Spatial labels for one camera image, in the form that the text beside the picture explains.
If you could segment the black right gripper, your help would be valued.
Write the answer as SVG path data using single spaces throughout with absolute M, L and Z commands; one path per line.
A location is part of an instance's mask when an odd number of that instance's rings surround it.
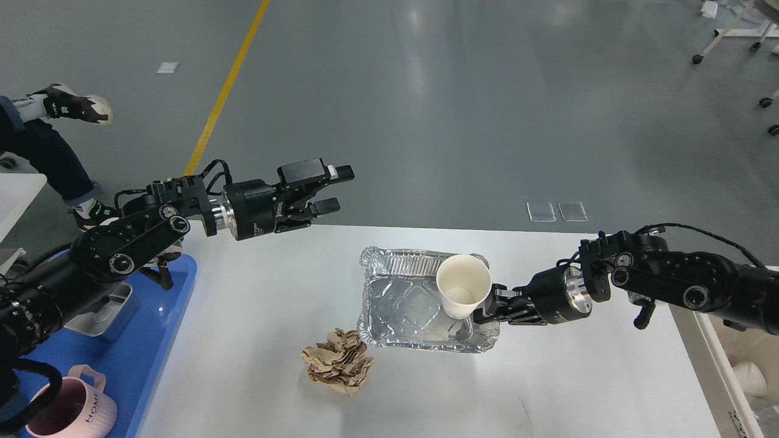
M 490 307 L 498 310 L 487 315 L 484 308 L 479 308 L 473 313 L 475 324 L 506 322 L 510 326 L 529 326 L 528 308 L 518 308 L 528 304 L 528 300 L 534 305 L 543 322 L 548 324 L 562 324 L 587 318 L 593 308 L 593 300 L 587 292 L 584 275 L 579 268 L 572 265 L 546 269 L 535 274 L 527 285 L 520 287 L 508 288 L 506 285 L 493 283 L 490 300 Z

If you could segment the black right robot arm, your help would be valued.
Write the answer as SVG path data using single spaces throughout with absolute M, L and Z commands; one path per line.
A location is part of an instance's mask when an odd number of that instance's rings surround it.
M 711 252 L 671 251 L 662 233 L 668 223 L 635 232 L 600 232 L 584 239 L 570 257 L 539 272 L 524 286 L 495 283 L 473 311 L 476 324 L 547 326 L 580 321 L 593 304 L 611 299 L 612 287 L 627 292 L 640 312 L 632 323 L 648 327 L 657 303 L 707 313 L 726 327 L 778 332 L 778 274 L 737 246 L 746 264 Z

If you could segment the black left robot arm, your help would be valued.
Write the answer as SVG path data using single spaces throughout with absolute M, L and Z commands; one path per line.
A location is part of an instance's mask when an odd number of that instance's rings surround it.
M 111 289 L 134 272 L 171 289 L 164 253 L 191 230 L 191 217 L 203 220 L 207 236 L 226 228 L 238 241 L 290 232 L 339 211 L 336 198 L 312 202 L 312 197 L 354 179 L 351 166 L 326 165 L 320 158 L 283 165 L 276 172 L 280 180 L 275 185 L 260 178 L 234 182 L 228 163 L 213 160 L 201 173 L 131 189 L 133 199 L 120 207 L 118 219 L 56 247 L 3 285 L 2 405 L 20 391 L 17 371 L 45 377 L 49 386 L 2 421 L 2 434 L 27 426 L 61 391 L 61 373 L 27 355 L 76 316 L 106 303 Z

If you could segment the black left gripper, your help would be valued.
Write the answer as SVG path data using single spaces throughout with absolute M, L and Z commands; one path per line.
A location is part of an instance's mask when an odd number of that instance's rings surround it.
M 307 228 L 320 216 L 341 209 L 337 198 L 309 200 L 329 185 L 354 179 L 350 165 L 326 165 L 321 158 L 283 165 L 276 172 L 280 177 L 277 185 L 257 178 L 226 185 L 222 193 L 212 197 L 217 230 L 227 229 L 241 241 Z

